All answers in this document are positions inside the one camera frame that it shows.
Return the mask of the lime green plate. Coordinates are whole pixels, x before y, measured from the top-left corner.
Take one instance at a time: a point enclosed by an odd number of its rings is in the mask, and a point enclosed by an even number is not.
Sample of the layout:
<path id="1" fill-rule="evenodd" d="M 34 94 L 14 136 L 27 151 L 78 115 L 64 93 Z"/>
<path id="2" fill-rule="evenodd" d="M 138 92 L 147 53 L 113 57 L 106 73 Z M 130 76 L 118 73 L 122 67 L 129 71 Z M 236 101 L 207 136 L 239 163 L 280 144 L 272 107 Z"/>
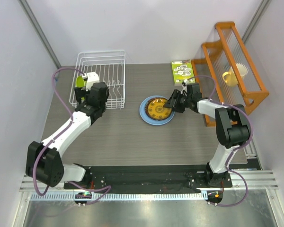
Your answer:
<path id="1" fill-rule="evenodd" d="M 85 87 L 86 81 L 82 76 L 77 76 L 75 81 L 75 87 Z"/>

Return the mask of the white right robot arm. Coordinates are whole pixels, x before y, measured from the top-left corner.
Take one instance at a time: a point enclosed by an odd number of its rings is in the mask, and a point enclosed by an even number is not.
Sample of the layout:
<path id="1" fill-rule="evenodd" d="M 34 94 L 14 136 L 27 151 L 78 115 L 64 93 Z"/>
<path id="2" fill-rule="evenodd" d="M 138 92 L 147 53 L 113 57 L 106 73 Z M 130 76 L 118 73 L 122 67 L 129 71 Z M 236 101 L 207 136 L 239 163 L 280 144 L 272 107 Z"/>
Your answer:
<path id="1" fill-rule="evenodd" d="M 252 128 L 243 105 L 227 105 L 203 97 L 199 84 L 182 84 L 175 89 L 164 104 L 174 112 L 183 113 L 187 108 L 215 119 L 219 142 L 213 158 L 206 164 L 204 181 L 210 187 L 219 187 L 227 179 L 229 164 L 237 150 L 252 137 Z"/>

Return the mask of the yellow patterned plate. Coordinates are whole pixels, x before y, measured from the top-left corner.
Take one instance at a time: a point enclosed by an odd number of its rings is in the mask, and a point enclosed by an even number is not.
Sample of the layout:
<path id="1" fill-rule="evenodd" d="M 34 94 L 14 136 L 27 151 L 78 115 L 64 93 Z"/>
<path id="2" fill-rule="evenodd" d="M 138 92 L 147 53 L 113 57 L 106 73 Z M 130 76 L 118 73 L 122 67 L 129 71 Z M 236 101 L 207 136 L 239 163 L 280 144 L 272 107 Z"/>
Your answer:
<path id="1" fill-rule="evenodd" d="M 152 120 L 163 121 L 169 118 L 172 114 L 171 108 L 164 107 L 168 100 L 163 97 L 151 98 L 145 104 L 145 113 Z"/>

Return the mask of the red floral plate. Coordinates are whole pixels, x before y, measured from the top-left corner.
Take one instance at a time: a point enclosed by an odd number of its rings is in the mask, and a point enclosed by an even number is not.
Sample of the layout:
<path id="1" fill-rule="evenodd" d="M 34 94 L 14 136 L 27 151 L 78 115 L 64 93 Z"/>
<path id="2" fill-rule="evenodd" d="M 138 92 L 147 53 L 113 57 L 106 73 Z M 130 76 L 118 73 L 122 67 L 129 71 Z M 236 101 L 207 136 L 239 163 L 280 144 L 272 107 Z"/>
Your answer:
<path id="1" fill-rule="evenodd" d="M 145 113 L 146 116 L 148 116 L 148 114 L 147 114 L 147 104 L 144 105 L 144 113 Z"/>

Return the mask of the light blue plate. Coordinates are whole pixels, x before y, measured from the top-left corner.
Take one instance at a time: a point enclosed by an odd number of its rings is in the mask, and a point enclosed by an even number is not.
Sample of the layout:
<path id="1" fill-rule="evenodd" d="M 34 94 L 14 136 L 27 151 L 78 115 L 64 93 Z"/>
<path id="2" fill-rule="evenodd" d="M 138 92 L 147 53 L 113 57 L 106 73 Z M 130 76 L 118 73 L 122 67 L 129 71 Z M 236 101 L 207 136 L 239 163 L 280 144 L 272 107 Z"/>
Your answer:
<path id="1" fill-rule="evenodd" d="M 150 97 L 144 99 L 144 100 L 141 102 L 141 104 L 140 104 L 140 107 L 139 107 L 139 114 L 140 114 L 140 117 L 141 117 L 146 123 L 148 123 L 148 124 L 150 124 L 150 125 L 161 126 L 161 125 L 164 125 L 164 124 L 170 122 L 170 121 L 173 119 L 175 113 L 172 112 L 171 116 L 170 116 L 169 118 L 163 120 L 163 121 L 152 120 L 150 117 L 146 116 L 145 113 L 144 113 L 144 105 L 146 104 L 147 101 L 149 101 L 151 98 L 154 98 L 154 97 L 163 97 L 163 96 L 150 96 Z"/>

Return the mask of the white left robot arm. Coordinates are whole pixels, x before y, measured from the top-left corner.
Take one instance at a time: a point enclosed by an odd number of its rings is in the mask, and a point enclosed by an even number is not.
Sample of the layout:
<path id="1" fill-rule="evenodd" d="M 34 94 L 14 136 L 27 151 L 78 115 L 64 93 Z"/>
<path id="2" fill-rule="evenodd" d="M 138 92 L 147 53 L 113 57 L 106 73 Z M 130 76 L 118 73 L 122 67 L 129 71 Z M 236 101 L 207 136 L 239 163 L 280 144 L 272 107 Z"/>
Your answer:
<path id="1" fill-rule="evenodd" d="M 104 82 L 94 83 L 85 95 L 85 101 L 77 106 L 70 119 L 54 134 L 42 142 L 33 141 L 28 146 L 26 175 L 47 187 L 60 182 L 74 181 L 80 188 L 88 188 L 91 176 L 79 164 L 62 163 L 66 149 L 88 129 L 106 110 L 109 90 Z"/>

